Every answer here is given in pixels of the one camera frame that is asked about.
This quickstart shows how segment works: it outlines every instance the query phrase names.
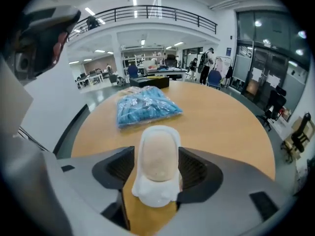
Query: desk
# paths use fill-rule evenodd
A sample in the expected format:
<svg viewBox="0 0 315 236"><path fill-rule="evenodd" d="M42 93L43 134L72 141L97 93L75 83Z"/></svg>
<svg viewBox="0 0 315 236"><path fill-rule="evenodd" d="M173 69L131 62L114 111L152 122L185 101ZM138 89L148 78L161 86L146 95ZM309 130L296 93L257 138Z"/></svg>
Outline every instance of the desk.
<svg viewBox="0 0 315 236"><path fill-rule="evenodd" d="M86 81L86 80L89 80L89 83L90 83L90 85L92 86L92 85L93 85L93 79L95 79L95 78L97 78L97 77L99 77L99 79L100 79L101 82L103 81L103 76L102 76L102 74L97 74L97 75L94 75L94 76L92 76L92 77L79 80L79 81L77 81L77 82L78 82L78 83L81 83L81 82L84 82L84 81Z"/></svg>
<svg viewBox="0 0 315 236"><path fill-rule="evenodd" d="M135 146L137 162L143 130L160 124L177 129L183 147L247 162L275 179L275 161L270 140L249 109L228 94L211 87L180 81L170 81L169 84L162 91L183 109L181 116L119 130L116 126L117 95L112 95L82 124L74 141L72 157ZM161 208L142 204L131 193L135 176L136 165L123 189L131 232L142 236L153 235L175 215L176 204L171 202Z"/></svg>
<svg viewBox="0 0 315 236"><path fill-rule="evenodd" d="M148 76L181 75L183 78L183 81L185 81L186 72L187 72L187 70L185 69L180 69L180 68L175 68L175 67L169 67L168 70L165 70L165 71L144 68L144 71Z"/></svg>

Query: white shirt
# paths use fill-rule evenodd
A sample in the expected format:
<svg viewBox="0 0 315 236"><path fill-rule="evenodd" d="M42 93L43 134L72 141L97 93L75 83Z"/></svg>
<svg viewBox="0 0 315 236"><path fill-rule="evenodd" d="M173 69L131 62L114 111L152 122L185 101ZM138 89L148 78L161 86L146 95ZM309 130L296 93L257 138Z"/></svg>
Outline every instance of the white shirt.
<svg viewBox="0 0 315 236"><path fill-rule="evenodd" d="M208 55L208 62L205 63L205 65L210 67L210 70L211 70L213 68L213 66L215 65L215 57L214 57L213 53L210 51L207 52L207 55Z"/></svg>

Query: poster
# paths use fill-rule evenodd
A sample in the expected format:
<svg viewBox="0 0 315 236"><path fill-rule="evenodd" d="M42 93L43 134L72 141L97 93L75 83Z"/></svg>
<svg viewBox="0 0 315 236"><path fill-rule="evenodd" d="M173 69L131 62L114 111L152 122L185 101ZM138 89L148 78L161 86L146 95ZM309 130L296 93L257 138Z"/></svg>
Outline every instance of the poster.
<svg viewBox="0 0 315 236"><path fill-rule="evenodd" d="M268 74L267 82L270 83L270 86L276 88L279 85L280 79L277 76Z"/></svg>
<svg viewBox="0 0 315 236"><path fill-rule="evenodd" d="M252 80L254 81L259 81L260 77L261 77L262 71L260 69L257 69L255 67L253 67L252 69Z"/></svg>
<svg viewBox="0 0 315 236"><path fill-rule="evenodd" d="M230 47L226 48L226 56L231 56L231 51L232 51L232 48Z"/></svg>

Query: blue chair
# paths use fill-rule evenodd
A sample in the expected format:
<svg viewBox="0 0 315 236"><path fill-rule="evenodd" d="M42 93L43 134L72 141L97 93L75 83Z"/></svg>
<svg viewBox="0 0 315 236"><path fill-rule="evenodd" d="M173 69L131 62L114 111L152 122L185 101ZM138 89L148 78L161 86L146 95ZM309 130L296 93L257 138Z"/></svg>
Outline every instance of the blue chair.
<svg viewBox="0 0 315 236"><path fill-rule="evenodd" d="M130 78L138 78L138 67L136 65L130 65L128 67L128 73Z"/></svg>
<svg viewBox="0 0 315 236"><path fill-rule="evenodd" d="M221 76L219 71L211 70L209 75L208 75L207 86L220 90L221 89L221 86L220 86L221 79L222 79L222 76Z"/></svg>

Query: black pants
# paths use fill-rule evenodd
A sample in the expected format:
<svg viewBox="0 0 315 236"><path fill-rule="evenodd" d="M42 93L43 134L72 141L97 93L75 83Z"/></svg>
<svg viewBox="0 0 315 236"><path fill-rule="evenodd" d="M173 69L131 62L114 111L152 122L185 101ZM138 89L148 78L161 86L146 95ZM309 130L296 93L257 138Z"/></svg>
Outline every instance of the black pants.
<svg viewBox="0 0 315 236"><path fill-rule="evenodd" d="M202 83L204 85L206 84L209 70L210 70L210 67L208 67L206 65L203 67L203 70L202 70L201 75L200 75L200 83Z"/></svg>

